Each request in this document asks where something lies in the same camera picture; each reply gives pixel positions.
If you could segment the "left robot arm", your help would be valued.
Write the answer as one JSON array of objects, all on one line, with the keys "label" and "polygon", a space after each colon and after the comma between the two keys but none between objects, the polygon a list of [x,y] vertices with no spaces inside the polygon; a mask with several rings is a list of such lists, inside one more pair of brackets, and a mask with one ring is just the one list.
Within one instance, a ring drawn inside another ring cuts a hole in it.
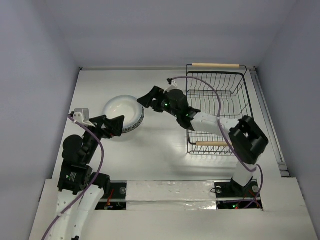
[{"label": "left robot arm", "polygon": [[[83,120],[80,112],[68,115],[72,123],[84,130],[83,136],[70,135],[62,144],[62,165],[57,184],[56,217],[49,232],[51,240],[81,240],[98,202],[111,191],[110,176],[101,173],[105,149],[102,139],[120,137],[123,115],[108,119],[106,115]],[[96,150],[101,160],[96,171],[90,166]]]}]

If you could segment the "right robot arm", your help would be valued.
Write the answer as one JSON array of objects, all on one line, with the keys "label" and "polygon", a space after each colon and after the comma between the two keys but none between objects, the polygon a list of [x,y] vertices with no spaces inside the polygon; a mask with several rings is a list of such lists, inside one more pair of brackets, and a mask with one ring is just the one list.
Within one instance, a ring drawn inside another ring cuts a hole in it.
[{"label": "right robot arm", "polygon": [[224,138],[227,146],[238,159],[228,189],[243,197],[249,189],[257,161],[265,151],[269,140],[250,116],[231,119],[210,115],[191,107],[187,96],[180,89],[163,90],[154,86],[146,95],[137,99],[144,108],[176,117],[177,123],[186,130],[209,133]]}]

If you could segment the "white deep plate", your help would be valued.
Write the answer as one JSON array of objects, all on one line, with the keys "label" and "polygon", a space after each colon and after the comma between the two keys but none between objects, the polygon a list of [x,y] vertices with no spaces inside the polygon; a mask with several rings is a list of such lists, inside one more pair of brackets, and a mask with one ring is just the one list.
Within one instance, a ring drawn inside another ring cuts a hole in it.
[{"label": "white deep plate", "polygon": [[145,110],[131,95],[119,95],[110,99],[104,106],[103,115],[108,119],[124,116],[122,133],[129,133],[137,129],[143,122]]}]

